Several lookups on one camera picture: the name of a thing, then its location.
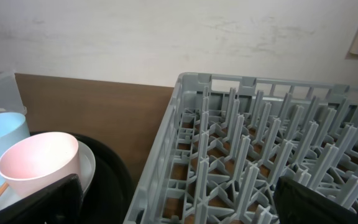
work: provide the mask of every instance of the pink cup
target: pink cup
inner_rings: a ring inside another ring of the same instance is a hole
[[[0,158],[0,175],[22,198],[80,173],[78,141],[67,133],[31,136],[10,147]]]

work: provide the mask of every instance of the white plate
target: white plate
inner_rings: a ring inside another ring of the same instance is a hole
[[[81,186],[84,195],[87,193],[96,168],[96,162],[92,150],[84,143],[78,141],[78,150],[80,151],[81,163]],[[19,201],[21,198],[8,187],[0,197],[0,210],[12,205]]]

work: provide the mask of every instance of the gray plastic dish rack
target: gray plastic dish rack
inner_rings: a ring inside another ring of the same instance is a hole
[[[213,91],[215,80],[239,87]],[[276,96],[283,86],[288,92]],[[314,95],[322,89],[324,97]],[[272,197],[280,176],[358,213],[353,92],[358,87],[181,74],[124,224],[280,223]]]

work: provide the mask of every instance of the wooden tabletop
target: wooden tabletop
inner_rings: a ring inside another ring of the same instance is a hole
[[[30,131],[83,134],[109,146],[137,185],[173,88],[16,74]]]

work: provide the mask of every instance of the wall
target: wall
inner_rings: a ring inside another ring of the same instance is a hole
[[[173,86],[181,72],[358,84],[358,0],[0,0],[0,70]]]

